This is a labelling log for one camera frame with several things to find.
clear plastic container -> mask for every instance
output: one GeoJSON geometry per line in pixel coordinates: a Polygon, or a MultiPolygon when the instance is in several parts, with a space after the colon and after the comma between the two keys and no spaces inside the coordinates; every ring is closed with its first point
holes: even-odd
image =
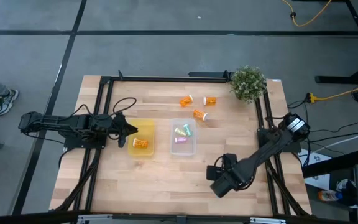
{"type": "Polygon", "coordinates": [[[171,154],[176,156],[192,156],[196,153],[196,121],[194,119],[173,119],[171,120],[171,154]],[[176,129],[186,133],[184,125],[188,125],[191,136],[183,136],[175,132],[176,129]]]}
{"type": "Polygon", "coordinates": [[[131,156],[152,156],[154,153],[155,124],[152,119],[133,119],[128,121],[130,125],[137,127],[138,132],[128,136],[128,154],[131,156]],[[147,141],[146,148],[134,146],[134,139],[147,141]]]}

yellow container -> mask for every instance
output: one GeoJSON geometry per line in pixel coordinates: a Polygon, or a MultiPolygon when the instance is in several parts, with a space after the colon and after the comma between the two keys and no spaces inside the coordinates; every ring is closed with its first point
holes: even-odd
{"type": "Polygon", "coordinates": [[[152,156],[154,154],[155,124],[152,119],[133,119],[128,121],[130,125],[137,127],[138,132],[128,136],[128,154],[131,156],[152,156]],[[146,148],[134,147],[133,142],[141,139],[148,142],[146,148]]]}

gray floor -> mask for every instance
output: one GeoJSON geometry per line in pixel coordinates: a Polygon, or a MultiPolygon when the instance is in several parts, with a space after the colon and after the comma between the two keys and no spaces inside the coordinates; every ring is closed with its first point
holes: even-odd
{"type": "MultiPolygon", "coordinates": [[[[358,12],[358,2],[353,1],[358,12]]],[[[80,0],[10,2],[0,0],[0,29],[71,30],[80,0]]],[[[294,2],[299,23],[313,17],[323,2],[294,2]]],[[[80,30],[299,30],[279,0],[157,1],[88,0],[80,30]]],[[[347,7],[334,2],[315,23],[301,30],[357,30],[347,7]]],[[[0,118],[0,215],[9,213],[33,140],[17,129],[20,116],[43,112],[67,44],[67,36],[0,36],[0,79],[21,91],[12,111],[0,118]]],[[[237,36],[78,36],[65,72],[54,114],[74,110],[83,75],[186,76],[190,71],[260,67],[268,78],[283,80],[288,102],[307,91],[324,97],[352,85],[318,85],[315,75],[348,76],[358,70],[358,39],[332,37],[237,36]]],[[[304,108],[294,110],[304,116],[304,108]]],[[[308,105],[312,129],[336,129],[358,121],[358,104],[343,96],[308,105]]],[[[353,126],[341,133],[358,131],[353,126]]],[[[312,134],[310,139],[325,137],[312,134]]],[[[48,137],[61,139],[56,134],[48,137]]],[[[358,149],[358,140],[335,148],[358,149]]],[[[62,146],[44,143],[24,213],[48,209],[62,146]]],[[[329,156],[335,152],[322,151],[329,156]]],[[[312,202],[319,217],[346,212],[312,202]]]]}

green plant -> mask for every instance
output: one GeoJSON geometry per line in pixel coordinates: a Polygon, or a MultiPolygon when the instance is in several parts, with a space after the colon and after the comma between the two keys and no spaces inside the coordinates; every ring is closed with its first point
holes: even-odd
{"type": "Polygon", "coordinates": [[[231,77],[231,92],[247,103],[258,99],[266,91],[266,79],[258,67],[238,68],[231,77]]]}

sneaker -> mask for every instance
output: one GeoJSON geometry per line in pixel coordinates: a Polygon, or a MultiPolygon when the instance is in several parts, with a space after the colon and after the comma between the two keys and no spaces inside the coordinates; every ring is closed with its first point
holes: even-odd
{"type": "Polygon", "coordinates": [[[13,106],[13,101],[19,96],[19,91],[9,90],[9,95],[0,96],[0,116],[9,112],[13,106]]]}

